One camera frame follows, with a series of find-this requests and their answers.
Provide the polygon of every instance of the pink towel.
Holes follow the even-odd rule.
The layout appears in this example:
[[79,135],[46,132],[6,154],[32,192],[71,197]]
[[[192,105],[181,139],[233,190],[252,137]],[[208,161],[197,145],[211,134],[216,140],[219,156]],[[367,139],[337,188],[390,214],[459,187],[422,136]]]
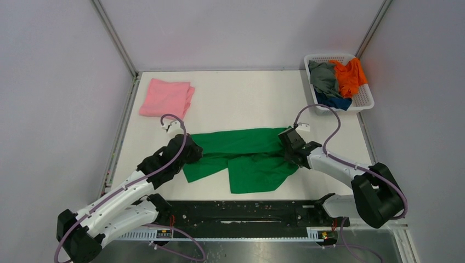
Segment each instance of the pink towel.
[[183,119],[190,107],[194,91],[195,88],[190,86],[190,82],[171,83],[153,78],[139,114],[161,117],[163,114],[171,113]]

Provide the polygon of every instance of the cable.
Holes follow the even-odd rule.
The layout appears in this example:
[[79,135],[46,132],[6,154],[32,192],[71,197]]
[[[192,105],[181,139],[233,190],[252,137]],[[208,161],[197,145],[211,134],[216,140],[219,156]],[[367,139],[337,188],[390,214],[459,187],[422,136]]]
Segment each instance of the cable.
[[[390,182],[386,178],[382,177],[381,175],[379,175],[379,174],[377,174],[377,173],[375,173],[375,172],[373,172],[373,171],[371,171],[369,169],[366,169],[364,167],[357,166],[355,164],[352,164],[352,163],[349,163],[349,162],[347,162],[345,160],[342,160],[342,159],[340,159],[340,158],[338,158],[336,156],[333,156],[332,154],[328,153],[328,151],[326,150],[326,145],[328,144],[328,142],[335,136],[335,134],[341,128],[341,119],[339,118],[339,116],[335,112],[335,110],[333,110],[332,108],[330,108],[330,107],[328,107],[326,105],[323,105],[323,104],[310,104],[310,105],[304,107],[303,109],[301,109],[299,111],[299,113],[297,114],[296,120],[294,121],[294,128],[298,126],[298,121],[299,121],[299,118],[300,118],[300,115],[302,114],[302,112],[304,112],[308,108],[315,107],[315,106],[320,106],[320,107],[323,107],[323,108],[327,108],[328,110],[330,110],[334,114],[334,116],[337,119],[337,128],[336,128],[336,130],[323,143],[323,152],[328,157],[335,160],[336,162],[339,162],[339,163],[342,163],[342,164],[347,165],[349,167],[352,167],[354,169],[359,169],[359,170],[362,170],[362,171],[364,171],[366,173],[369,173],[369,174],[373,175],[374,177],[376,177],[376,178],[380,179],[381,181],[383,181],[385,184],[387,184],[392,189],[394,189],[395,192],[399,195],[400,199],[402,200],[402,203],[404,205],[404,210],[402,211],[402,213],[400,215],[392,217],[391,220],[397,220],[397,219],[401,219],[401,218],[405,217],[405,215],[407,214],[407,211],[409,209],[409,206],[408,206],[408,203],[407,203],[407,198],[405,198],[404,193],[402,193],[400,191],[400,189],[396,185],[394,185],[392,182]],[[365,262],[365,261],[363,259],[361,259],[360,257],[358,257],[355,253],[353,253],[350,250],[350,247],[359,248],[359,249],[366,249],[366,250],[370,251],[371,253],[375,254],[375,256],[377,256],[379,259],[381,259],[381,262],[384,262],[383,258],[377,252],[375,252],[374,250],[372,250],[370,248],[367,248],[367,247],[362,247],[362,246],[357,246],[357,245],[349,245],[349,244],[347,244],[345,242],[344,235],[342,234],[342,229],[343,229],[343,225],[344,225],[344,222],[346,221],[346,219],[347,218],[344,218],[342,220],[342,223],[341,223],[341,239],[342,239],[343,246],[345,246],[347,248],[347,250],[352,254],[352,256],[354,256],[356,259],[360,260],[361,262]]]
[[326,150],[326,145],[328,144],[328,142],[331,140],[331,138],[333,138],[335,136],[335,134],[339,131],[339,129],[341,128],[341,119],[339,118],[338,114],[330,107],[326,106],[326,105],[323,105],[323,104],[310,104],[306,107],[304,107],[303,109],[301,109],[299,111],[299,114],[297,114],[297,118],[296,120],[294,121],[294,127],[298,126],[298,121],[299,121],[299,118],[300,118],[300,115],[302,114],[302,112],[310,107],[314,107],[314,106],[320,106],[320,107],[324,107],[324,108],[327,108],[328,110],[330,110],[334,116],[336,117],[337,119],[337,128],[336,130],[328,137],[328,139],[326,139],[326,141],[323,143],[323,152],[328,156],[330,157],[331,159],[335,160],[336,162],[339,162],[339,163],[342,163],[344,165],[347,165],[349,167],[352,167],[354,169],[358,169],[358,170],[362,170],[366,173],[369,173],[371,175],[373,175],[374,177],[380,179],[381,181],[383,181],[385,184],[387,184],[389,187],[391,187],[392,189],[394,189],[394,191],[399,195],[400,199],[402,200],[402,203],[404,205],[404,210],[402,211],[402,213],[398,216],[394,216],[391,218],[391,220],[397,220],[397,219],[401,219],[401,218],[404,218],[405,215],[407,214],[407,211],[409,209],[409,205],[407,204],[407,199],[405,198],[405,195],[402,193],[402,191],[400,191],[400,189],[394,185],[392,182],[390,182],[389,180],[387,180],[386,178],[382,177],[381,175],[369,170],[369,169],[366,169],[364,167],[360,167],[360,166],[356,166],[355,164],[352,164],[352,163],[349,163],[349,162],[346,162],[336,156],[333,156],[331,155],[330,153],[328,153],[328,151]]
[[167,162],[165,165],[163,165],[162,167],[158,168],[157,170],[153,171],[152,173],[146,175],[146,176],[143,176],[139,179],[136,179],[132,182],[129,182],[128,184],[126,184],[124,187],[121,187],[119,188],[118,190],[116,190],[115,192],[113,192],[112,194],[108,195],[107,197],[105,197],[100,203],[98,203],[97,205],[94,206],[94,208],[92,208],[90,211],[89,211],[89,214],[87,215],[83,215],[79,220],[77,220],[76,223],[74,223],[74,225],[72,225],[68,231],[66,231],[66,233],[63,235],[63,238],[61,239],[61,241],[59,242],[58,244],[58,247],[56,248],[56,251],[55,251],[55,255],[53,257],[53,260],[55,263],[70,263],[71,260],[68,260],[68,261],[65,261],[65,262],[60,262],[58,261],[58,255],[60,254],[60,250],[61,248],[63,247],[63,244],[65,243],[65,240],[67,239],[67,237],[70,235],[70,233],[80,224],[82,223],[82,221],[84,221],[86,218],[88,218],[90,215],[92,215],[97,209],[99,209],[102,205],[104,205],[106,202],[108,202],[110,199],[112,199],[113,197],[115,197],[117,194],[121,193],[122,191],[124,191],[124,189],[126,188],[129,188],[131,187],[132,185],[134,184],[137,184],[138,182],[141,182],[161,171],[163,171],[164,169],[166,169],[168,166],[170,166],[182,153],[183,149],[184,149],[184,146],[186,145],[186,141],[187,141],[187,131],[186,131],[186,127],[184,125],[184,122],[178,118],[178,116],[176,115],[173,115],[173,114],[165,114],[163,116],[161,116],[160,118],[160,123],[161,125],[163,125],[163,119],[166,118],[166,117],[173,117],[174,119],[176,119],[179,123],[180,123],[180,126],[181,128],[183,129],[183,132],[184,132],[184,137],[183,137],[183,143],[181,144],[181,147],[179,148],[179,151],[176,153],[176,155],[174,155],[173,159],[171,159],[169,162]]
[[177,251],[174,251],[174,250],[171,250],[169,248],[165,248],[163,246],[156,246],[154,244],[152,244],[152,246],[156,246],[156,248],[160,248],[160,249],[163,249],[164,251],[167,251],[167,252],[170,252],[170,253],[173,253],[175,255],[178,255],[178,256],[182,256],[183,258],[185,259],[189,259],[189,260],[194,260],[194,261],[205,261],[207,259],[207,255],[205,254],[205,251],[204,249],[202,248],[202,246],[200,246],[200,244],[197,242],[197,240],[195,240],[193,237],[191,237],[189,234],[187,234],[186,232],[182,231],[181,229],[178,229],[176,227],[171,227],[171,226],[162,226],[162,225],[157,225],[157,224],[146,224],[144,226],[155,226],[155,227],[160,227],[160,228],[168,228],[168,229],[171,229],[173,232],[174,231],[177,231],[181,234],[183,234],[185,237],[187,237],[188,239],[192,240],[195,245],[200,249],[200,252],[202,253],[202,256],[203,258],[201,259],[196,259],[196,258],[193,258],[191,256],[187,256],[187,255],[184,255],[180,252],[177,252]]

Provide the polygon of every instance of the clothes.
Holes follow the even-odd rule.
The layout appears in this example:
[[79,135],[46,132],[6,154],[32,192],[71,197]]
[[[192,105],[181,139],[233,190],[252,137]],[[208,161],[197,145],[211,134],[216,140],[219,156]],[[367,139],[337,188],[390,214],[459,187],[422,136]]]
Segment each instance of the clothes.
[[342,97],[352,98],[359,92],[359,86],[368,83],[358,58],[350,60],[345,66],[336,60],[330,60],[329,62],[336,64],[334,71],[339,82],[339,93]]
[[231,193],[276,190],[298,169],[284,160],[284,148],[278,138],[284,130],[261,128],[192,134],[194,142],[203,148],[203,157],[184,166],[187,181],[228,168]]
[[315,92],[315,95],[316,95],[316,99],[318,103],[324,104],[326,106],[333,107],[333,108],[340,108],[345,111],[352,104],[351,98],[336,98],[336,97],[328,98],[325,94],[319,93],[319,92]]
[[190,107],[195,88],[190,82],[165,82],[152,79],[139,114],[148,117],[161,117],[171,113],[183,119]]
[[338,92],[338,83],[334,75],[333,63],[318,63],[312,60],[308,63],[310,83],[313,88],[327,97],[342,98]]

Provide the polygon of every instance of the white table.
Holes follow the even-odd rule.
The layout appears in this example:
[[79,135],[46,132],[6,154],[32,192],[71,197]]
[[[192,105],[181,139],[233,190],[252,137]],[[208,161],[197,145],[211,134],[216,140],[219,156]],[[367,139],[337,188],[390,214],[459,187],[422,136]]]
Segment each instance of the white table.
[[[205,71],[144,72],[131,112],[113,187],[125,180],[147,156],[167,144],[169,136],[160,119],[139,115],[152,78],[168,82],[191,82],[195,87],[184,121],[188,133],[209,133],[260,127],[292,125],[299,110],[309,102],[309,84],[302,71]],[[317,116],[313,110],[302,114],[300,122],[310,124],[306,141],[323,143],[334,131],[334,116]],[[356,115],[341,115],[342,127],[328,144],[334,153],[361,163],[370,163],[368,150]],[[166,200],[289,200],[319,199],[327,193],[352,191],[341,182],[314,170],[299,169],[273,192],[231,194],[228,170],[188,183],[184,174],[157,189]]]

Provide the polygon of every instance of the gray floor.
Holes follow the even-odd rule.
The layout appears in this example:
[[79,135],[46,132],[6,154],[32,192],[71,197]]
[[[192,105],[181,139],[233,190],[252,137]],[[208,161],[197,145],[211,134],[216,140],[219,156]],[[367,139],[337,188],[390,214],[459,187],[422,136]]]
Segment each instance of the gray floor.
[[[384,262],[401,262],[395,240],[389,231],[344,231],[349,244],[367,246],[384,258]],[[201,242],[207,253],[204,262],[359,262],[344,247],[321,249],[313,242]],[[191,242],[170,242],[168,248],[201,258],[201,253]],[[356,253],[367,262],[380,260],[366,251]],[[194,262],[148,247],[148,242],[113,241],[93,261],[94,263],[155,263]]]

